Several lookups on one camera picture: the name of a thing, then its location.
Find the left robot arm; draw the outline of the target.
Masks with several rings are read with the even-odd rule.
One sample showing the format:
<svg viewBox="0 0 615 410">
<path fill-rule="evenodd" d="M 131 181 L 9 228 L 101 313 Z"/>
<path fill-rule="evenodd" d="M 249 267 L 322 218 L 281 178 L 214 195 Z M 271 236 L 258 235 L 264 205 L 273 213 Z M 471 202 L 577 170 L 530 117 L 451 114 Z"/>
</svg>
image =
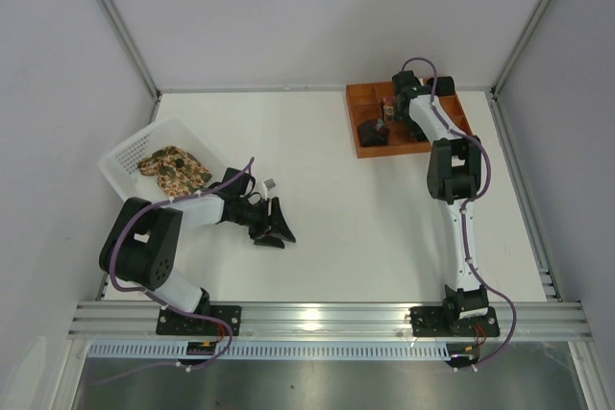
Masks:
<svg viewBox="0 0 615 410">
<path fill-rule="evenodd" d="M 209 293 L 175 266 L 182 232 L 233 223 L 246 228 L 257 246 L 282 249 L 296 242 L 280 199 L 256 191 L 255 185 L 249 167 L 229 168 L 211 187 L 157 203 L 126 200 L 100 252 L 100 268 L 118 291 L 143 293 L 180 315 L 209 318 Z"/>
</svg>

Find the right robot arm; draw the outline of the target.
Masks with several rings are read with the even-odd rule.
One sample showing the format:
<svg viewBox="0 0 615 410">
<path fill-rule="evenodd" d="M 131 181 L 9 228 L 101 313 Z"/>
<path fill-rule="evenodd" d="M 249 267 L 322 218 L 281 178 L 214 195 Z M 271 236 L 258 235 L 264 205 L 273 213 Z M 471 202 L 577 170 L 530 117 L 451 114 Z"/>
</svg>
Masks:
<svg viewBox="0 0 615 410">
<path fill-rule="evenodd" d="M 480 141 L 465 133 L 443 109 L 437 80 L 422 83 L 403 70 L 392 78 L 395 111 L 411 133 L 430 143 L 427 188 L 442 212 L 448 257 L 443 322 L 448 327 L 487 314 L 489 301 L 477 276 L 474 201 L 480 196 Z"/>
</svg>

